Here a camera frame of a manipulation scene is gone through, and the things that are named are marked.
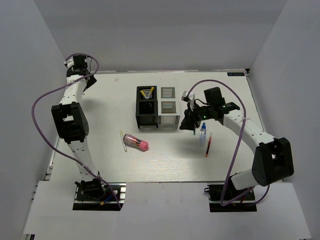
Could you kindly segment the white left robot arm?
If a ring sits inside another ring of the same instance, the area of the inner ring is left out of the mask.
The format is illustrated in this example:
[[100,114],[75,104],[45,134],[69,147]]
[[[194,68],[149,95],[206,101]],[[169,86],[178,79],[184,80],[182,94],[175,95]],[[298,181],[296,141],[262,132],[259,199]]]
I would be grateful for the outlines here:
[[88,70],[87,58],[78,53],[65,60],[67,87],[59,104],[51,107],[51,113],[58,136],[76,159],[81,181],[75,184],[81,192],[99,200],[105,196],[106,187],[98,179],[100,173],[92,160],[88,146],[89,123],[81,107],[83,93],[97,82]]

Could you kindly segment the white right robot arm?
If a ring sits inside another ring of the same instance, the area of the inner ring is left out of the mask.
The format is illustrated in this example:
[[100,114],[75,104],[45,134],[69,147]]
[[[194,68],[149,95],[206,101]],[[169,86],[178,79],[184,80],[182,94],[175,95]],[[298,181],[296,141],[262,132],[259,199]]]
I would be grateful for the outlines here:
[[226,102],[219,87],[204,91],[207,104],[195,103],[194,93],[184,91],[182,101],[187,103],[180,130],[193,131],[202,121],[213,119],[240,136],[254,154],[252,167],[230,177],[231,183],[225,188],[226,195],[236,200],[244,189],[260,185],[265,187],[294,174],[290,142],[276,138],[245,118],[244,112],[234,102]]

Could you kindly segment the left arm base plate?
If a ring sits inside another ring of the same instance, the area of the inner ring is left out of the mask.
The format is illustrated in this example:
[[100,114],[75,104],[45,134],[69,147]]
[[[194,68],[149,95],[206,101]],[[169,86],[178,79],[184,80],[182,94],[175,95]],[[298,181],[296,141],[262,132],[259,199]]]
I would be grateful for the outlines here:
[[116,195],[120,206],[122,207],[126,198],[126,183],[110,183],[111,190],[105,185],[102,185],[104,190],[100,196],[90,196],[86,194],[78,186],[76,187],[73,211],[112,211],[118,212],[121,209],[118,206],[113,194]]

